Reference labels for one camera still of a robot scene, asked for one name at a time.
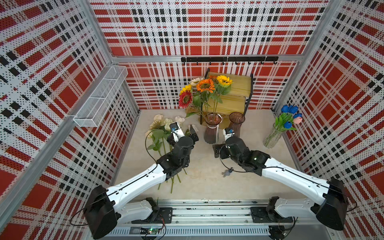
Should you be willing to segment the white rose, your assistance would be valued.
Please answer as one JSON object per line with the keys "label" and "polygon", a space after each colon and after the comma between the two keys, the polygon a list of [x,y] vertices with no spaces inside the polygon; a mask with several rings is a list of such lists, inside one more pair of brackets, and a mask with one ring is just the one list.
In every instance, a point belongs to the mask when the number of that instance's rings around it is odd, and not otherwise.
{"label": "white rose", "polygon": [[168,131],[168,132],[170,132],[171,131],[171,124],[173,123],[174,121],[172,120],[172,119],[170,119],[170,118],[166,118],[166,119],[164,119],[164,129],[166,130],[166,131]]}

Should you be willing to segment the beige daisy flower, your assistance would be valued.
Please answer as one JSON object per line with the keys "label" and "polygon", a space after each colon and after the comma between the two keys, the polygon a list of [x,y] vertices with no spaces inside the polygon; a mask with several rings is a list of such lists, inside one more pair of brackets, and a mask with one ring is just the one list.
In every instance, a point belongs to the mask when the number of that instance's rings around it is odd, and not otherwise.
{"label": "beige daisy flower", "polygon": [[150,130],[161,130],[164,127],[164,121],[156,120],[150,125]]}

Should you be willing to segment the yellow flower back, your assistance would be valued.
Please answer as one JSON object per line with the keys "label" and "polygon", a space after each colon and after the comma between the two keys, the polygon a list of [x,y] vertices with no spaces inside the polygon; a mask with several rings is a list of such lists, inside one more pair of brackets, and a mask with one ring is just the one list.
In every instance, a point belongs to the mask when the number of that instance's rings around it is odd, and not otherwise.
{"label": "yellow flower back", "polygon": [[182,95],[184,92],[190,92],[192,90],[192,86],[191,85],[187,85],[185,86],[184,88],[182,88],[182,90],[180,91],[180,95]]}

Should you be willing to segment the orange flower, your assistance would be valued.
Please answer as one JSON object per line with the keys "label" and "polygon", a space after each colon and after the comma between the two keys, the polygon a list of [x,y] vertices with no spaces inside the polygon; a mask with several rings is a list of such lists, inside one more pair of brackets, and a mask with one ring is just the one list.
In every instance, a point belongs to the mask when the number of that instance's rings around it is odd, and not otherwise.
{"label": "orange flower", "polygon": [[196,85],[195,103],[199,106],[201,112],[209,112],[209,101],[212,99],[216,91],[214,81],[212,79],[203,79]]}

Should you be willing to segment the cream rose flower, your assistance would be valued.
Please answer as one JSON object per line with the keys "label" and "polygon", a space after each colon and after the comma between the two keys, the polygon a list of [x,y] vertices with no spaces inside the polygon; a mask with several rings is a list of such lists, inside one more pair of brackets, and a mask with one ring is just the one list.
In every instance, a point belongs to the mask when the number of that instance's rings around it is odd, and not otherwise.
{"label": "cream rose flower", "polygon": [[192,87],[195,87],[200,81],[204,80],[204,78],[195,78],[195,79],[192,79],[191,82],[190,82],[190,85]]}

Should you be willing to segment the pink tulip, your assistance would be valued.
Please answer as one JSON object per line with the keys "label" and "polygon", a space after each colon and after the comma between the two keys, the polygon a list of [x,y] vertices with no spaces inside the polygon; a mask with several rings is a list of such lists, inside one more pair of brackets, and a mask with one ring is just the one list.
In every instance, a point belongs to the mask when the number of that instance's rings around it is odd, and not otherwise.
{"label": "pink tulip", "polygon": [[295,129],[295,126],[296,126],[296,125],[299,125],[302,121],[303,121],[303,118],[302,118],[302,117],[296,117],[296,118],[294,118],[293,121],[292,121],[292,127],[291,127],[291,130],[294,130],[294,129]]}

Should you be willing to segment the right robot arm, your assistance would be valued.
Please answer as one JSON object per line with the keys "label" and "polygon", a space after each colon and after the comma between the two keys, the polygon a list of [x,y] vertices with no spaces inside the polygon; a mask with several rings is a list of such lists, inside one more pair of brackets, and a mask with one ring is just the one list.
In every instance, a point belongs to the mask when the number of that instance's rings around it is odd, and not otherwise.
{"label": "right robot arm", "polygon": [[343,181],[309,176],[264,152],[251,151],[236,136],[227,138],[223,144],[213,145],[213,150],[215,158],[233,160],[243,168],[244,173],[254,173],[275,180],[305,196],[301,200],[271,198],[271,214],[281,218],[316,218],[330,229],[344,230],[349,200]]}

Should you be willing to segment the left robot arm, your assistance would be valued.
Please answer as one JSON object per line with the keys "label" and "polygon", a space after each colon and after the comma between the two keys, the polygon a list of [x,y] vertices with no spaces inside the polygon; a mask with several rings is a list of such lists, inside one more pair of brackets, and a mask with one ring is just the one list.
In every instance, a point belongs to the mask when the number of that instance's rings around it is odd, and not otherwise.
{"label": "left robot arm", "polygon": [[104,188],[97,186],[83,209],[93,239],[98,240],[109,234],[119,223],[144,221],[152,223],[160,220],[165,222],[159,207],[152,198],[138,203],[130,201],[147,189],[161,184],[190,163],[190,154],[195,143],[199,140],[196,133],[188,136],[173,134],[175,143],[171,152],[161,156],[155,164],[135,177],[115,186]]}

